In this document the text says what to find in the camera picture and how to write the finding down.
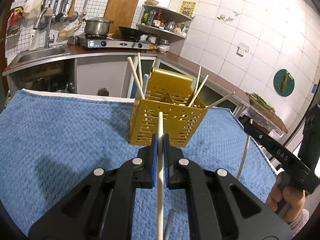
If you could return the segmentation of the person's right hand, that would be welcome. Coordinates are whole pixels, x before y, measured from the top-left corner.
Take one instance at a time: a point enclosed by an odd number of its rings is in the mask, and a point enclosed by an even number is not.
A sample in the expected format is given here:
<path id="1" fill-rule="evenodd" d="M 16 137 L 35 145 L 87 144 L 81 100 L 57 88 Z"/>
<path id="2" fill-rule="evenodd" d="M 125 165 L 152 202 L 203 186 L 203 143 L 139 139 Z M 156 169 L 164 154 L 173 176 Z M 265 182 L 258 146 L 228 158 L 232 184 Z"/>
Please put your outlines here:
<path id="1" fill-rule="evenodd" d="M 290 186 L 286 186 L 283 190 L 281 190 L 280 185 L 283 180 L 283 175 L 284 172 L 278 174 L 276 183 L 272 187 L 272 190 L 266 200 L 266 205 L 272 211 L 276 211 L 281 200 L 284 199 L 287 203 L 289 203 L 290 208 L 283 217 L 283 220 L 289 224 L 294 222 L 303 210 L 305 204 L 305 192 Z"/>

